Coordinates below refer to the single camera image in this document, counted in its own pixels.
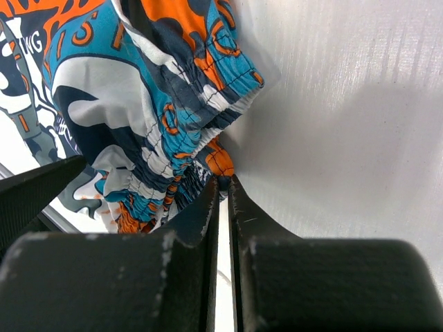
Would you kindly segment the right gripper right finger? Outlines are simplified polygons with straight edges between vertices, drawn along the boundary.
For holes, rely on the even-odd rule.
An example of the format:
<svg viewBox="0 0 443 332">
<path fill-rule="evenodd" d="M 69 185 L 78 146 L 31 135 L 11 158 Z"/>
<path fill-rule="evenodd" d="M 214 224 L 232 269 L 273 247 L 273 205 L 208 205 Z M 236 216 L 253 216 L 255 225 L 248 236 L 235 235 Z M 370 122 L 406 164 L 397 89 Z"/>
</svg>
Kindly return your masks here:
<svg viewBox="0 0 443 332">
<path fill-rule="evenodd" d="M 302 239 L 237 177 L 228 190 L 236 331 L 441 331 L 428 267 L 396 239 Z"/>
</svg>

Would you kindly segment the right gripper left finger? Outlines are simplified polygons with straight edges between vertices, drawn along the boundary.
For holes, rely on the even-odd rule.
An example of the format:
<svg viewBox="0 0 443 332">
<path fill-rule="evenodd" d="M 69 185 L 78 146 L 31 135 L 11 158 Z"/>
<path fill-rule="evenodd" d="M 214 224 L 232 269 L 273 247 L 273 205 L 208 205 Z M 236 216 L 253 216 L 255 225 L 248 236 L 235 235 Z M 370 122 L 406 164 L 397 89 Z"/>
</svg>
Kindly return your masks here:
<svg viewBox="0 0 443 332">
<path fill-rule="evenodd" d="M 2 331 L 213 331 L 219 186 L 149 234 L 28 233 L 1 265 Z"/>
</svg>

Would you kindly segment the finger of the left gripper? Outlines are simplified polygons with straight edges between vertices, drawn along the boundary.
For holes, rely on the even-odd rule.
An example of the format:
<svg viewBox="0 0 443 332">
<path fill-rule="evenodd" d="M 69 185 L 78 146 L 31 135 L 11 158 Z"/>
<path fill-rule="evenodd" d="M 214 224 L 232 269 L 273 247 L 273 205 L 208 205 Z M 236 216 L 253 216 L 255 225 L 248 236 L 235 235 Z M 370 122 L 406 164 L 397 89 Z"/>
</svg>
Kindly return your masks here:
<svg viewBox="0 0 443 332">
<path fill-rule="evenodd" d="M 85 168 L 73 156 L 1 180 L 1 248 L 6 248 Z"/>
</svg>

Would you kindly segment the patterned blue orange shorts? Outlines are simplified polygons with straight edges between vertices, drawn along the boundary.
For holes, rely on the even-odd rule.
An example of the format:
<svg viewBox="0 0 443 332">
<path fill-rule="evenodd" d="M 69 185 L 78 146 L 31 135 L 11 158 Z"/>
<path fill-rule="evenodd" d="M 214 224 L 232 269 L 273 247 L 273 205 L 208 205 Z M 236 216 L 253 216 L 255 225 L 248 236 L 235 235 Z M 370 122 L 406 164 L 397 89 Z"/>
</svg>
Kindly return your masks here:
<svg viewBox="0 0 443 332">
<path fill-rule="evenodd" d="M 1 156 L 86 168 L 59 194 L 99 232 L 151 232 L 234 168 L 219 135 L 264 80 L 229 1 L 2 1 Z"/>
</svg>

